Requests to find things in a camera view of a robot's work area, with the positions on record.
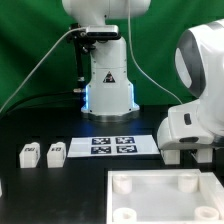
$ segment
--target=warning label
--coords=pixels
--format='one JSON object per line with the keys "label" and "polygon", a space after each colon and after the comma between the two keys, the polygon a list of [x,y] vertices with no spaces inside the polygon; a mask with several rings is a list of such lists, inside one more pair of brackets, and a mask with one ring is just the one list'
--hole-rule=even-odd
{"label": "warning label", "polygon": [[104,83],[115,83],[114,77],[112,76],[111,72],[107,73],[107,76],[103,80]]}

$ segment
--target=white paper sheet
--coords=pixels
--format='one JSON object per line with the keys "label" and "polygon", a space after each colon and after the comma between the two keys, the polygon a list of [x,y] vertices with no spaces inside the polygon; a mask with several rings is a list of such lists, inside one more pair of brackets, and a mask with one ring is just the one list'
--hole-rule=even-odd
{"label": "white paper sheet", "polygon": [[159,154],[151,135],[73,138],[68,157]]}

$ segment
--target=small white cube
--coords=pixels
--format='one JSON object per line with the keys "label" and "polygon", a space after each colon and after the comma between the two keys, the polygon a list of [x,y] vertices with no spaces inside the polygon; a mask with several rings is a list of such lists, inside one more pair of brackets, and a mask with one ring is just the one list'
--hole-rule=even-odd
{"label": "small white cube", "polygon": [[35,168],[40,159],[40,145],[36,142],[26,144],[19,154],[21,168]]}
{"label": "small white cube", "polygon": [[66,158],[66,146],[63,142],[52,144],[47,153],[48,168],[63,167]]}
{"label": "small white cube", "polygon": [[166,165],[180,164],[180,150],[161,150]]}

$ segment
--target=white cable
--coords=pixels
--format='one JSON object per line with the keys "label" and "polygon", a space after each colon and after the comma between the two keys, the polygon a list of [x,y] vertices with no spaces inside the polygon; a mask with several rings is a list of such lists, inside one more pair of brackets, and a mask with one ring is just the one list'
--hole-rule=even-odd
{"label": "white cable", "polygon": [[162,89],[163,91],[167,92],[168,94],[172,95],[174,98],[176,98],[176,100],[179,101],[180,104],[182,104],[182,101],[172,92],[170,92],[169,90],[165,89],[164,87],[162,87],[161,85],[159,85],[156,81],[154,81],[151,77],[149,77],[138,65],[138,63],[135,60],[135,56],[133,53],[133,48],[132,48],[132,37],[131,37],[131,3],[130,0],[128,0],[128,39],[129,39],[129,48],[130,48],[130,52],[131,52],[131,57],[132,60],[135,64],[135,66],[137,67],[137,69],[141,72],[141,74],[143,76],[145,76],[147,78],[147,80],[149,80],[150,82],[152,82],[153,84],[155,84],[157,87],[159,87],[160,89]]}
{"label": "white cable", "polygon": [[58,46],[58,44],[70,33],[74,31],[79,30],[85,30],[86,27],[72,29],[66,32],[54,45],[53,47],[48,51],[48,53],[40,60],[40,62],[35,66],[35,68],[30,72],[30,74],[24,79],[24,81],[20,84],[20,86],[15,90],[15,92],[6,100],[6,102],[3,104],[3,106],[0,108],[0,114],[4,110],[4,108],[8,105],[8,103],[16,96],[16,94],[22,89],[22,87],[26,84],[26,82],[31,78],[33,73],[40,67],[40,65],[44,62],[44,60],[51,54],[51,52]]}

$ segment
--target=white block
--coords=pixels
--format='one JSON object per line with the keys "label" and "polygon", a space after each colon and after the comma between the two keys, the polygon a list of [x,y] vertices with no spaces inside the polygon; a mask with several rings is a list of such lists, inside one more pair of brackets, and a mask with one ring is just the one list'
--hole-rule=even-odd
{"label": "white block", "polygon": [[161,150],[166,165],[180,164],[180,150]]}
{"label": "white block", "polygon": [[198,163],[212,163],[213,148],[198,149],[194,158]]}
{"label": "white block", "polygon": [[63,142],[52,144],[47,153],[48,168],[63,167],[66,158],[66,146]]}
{"label": "white block", "polygon": [[35,168],[40,159],[40,145],[36,142],[26,144],[19,154],[21,168]]}

